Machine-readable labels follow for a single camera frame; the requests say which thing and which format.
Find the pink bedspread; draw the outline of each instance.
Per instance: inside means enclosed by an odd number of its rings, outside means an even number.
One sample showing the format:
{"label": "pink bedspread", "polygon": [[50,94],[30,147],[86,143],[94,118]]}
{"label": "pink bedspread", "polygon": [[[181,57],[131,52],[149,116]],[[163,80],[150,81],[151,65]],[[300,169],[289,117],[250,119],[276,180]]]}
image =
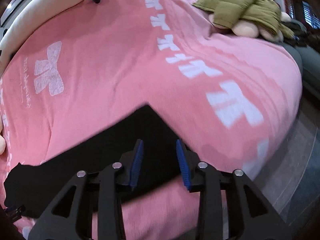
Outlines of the pink bedspread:
{"label": "pink bedspread", "polygon": [[[193,1],[85,0],[36,30],[0,81],[2,182],[18,162],[39,165],[146,102],[203,161],[254,177],[297,113],[298,66],[269,42],[214,33]],[[191,229],[198,201],[176,179],[126,204],[127,239]]]}

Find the olive green puffer jacket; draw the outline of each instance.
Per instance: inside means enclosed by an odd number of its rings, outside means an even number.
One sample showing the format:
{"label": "olive green puffer jacket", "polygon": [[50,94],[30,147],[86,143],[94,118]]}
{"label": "olive green puffer jacket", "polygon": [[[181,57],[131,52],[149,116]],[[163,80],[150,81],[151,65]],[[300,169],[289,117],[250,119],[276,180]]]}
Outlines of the olive green puffer jacket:
{"label": "olive green puffer jacket", "polygon": [[281,10],[273,0],[198,0],[193,5],[214,12],[214,23],[230,29],[242,19],[261,25],[272,35],[281,30],[286,38],[294,36],[281,24]]}

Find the gray tile floor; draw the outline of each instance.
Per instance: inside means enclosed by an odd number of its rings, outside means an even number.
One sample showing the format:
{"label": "gray tile floor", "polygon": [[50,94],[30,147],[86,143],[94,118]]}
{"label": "gray tile floor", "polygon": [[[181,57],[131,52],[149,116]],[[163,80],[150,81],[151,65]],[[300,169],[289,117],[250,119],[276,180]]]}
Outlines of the gray tile floor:
{"label": "gray tile floor", "polygon": [[[254,181],[293,234],[308,221],[320,197],[319,127],[320,101],[304,91],[292,128]],[[195,230],[178,239],[194,240]]]}

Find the triangular cutout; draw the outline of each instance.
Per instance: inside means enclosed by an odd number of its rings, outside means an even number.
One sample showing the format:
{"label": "triangular cutout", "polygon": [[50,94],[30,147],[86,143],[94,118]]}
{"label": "triangular cutout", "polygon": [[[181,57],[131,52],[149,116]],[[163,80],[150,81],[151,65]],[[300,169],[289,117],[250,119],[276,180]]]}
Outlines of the triangular cutout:
{"label": "triangular cutout", "polygon": [[71,205],[76,193],[76,186],[72,186],[68,192],[63,196],[61,201],[52,210],[52,214],[68,218],[71,211]]}
{"label": "triangular cutout", "polygon": [[265,215],[268,213],[267,208],[255,193],[247,186],[244,186],[244,192],[247,197],[248,208],[252,218]]}

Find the silver screw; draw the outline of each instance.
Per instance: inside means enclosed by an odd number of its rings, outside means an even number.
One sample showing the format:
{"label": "silver screw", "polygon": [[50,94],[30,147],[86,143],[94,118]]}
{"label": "silver screw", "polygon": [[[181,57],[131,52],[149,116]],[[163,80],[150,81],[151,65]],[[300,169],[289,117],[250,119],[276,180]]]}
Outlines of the silver screw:
{"label": "silver screw", "polygon": [[238,177],[243,176],[244,172],[242,170],[235,170],[235,175]]}
{"label": "silver screw", "polygon": [[122,167],[122,164],[121,164],[121,163],[114,163],[114,164],[112,165],[112,167],[113,167],[114,169],[119,169],[119,168]]}
{"label": "silver screw", "polygon": [[79,177],[79,178],[82,178],[82,177],[84,177],[86,175],[86,172],[85,171],[78,171],[77,172],[77,177]]}
{"label": "silver screw", "polygon": [[198,163],[198,167],[201,168],[201,169],[205,169],[206,167],[208,167],[208,164],[205,163],[205,162],[199,162]]}

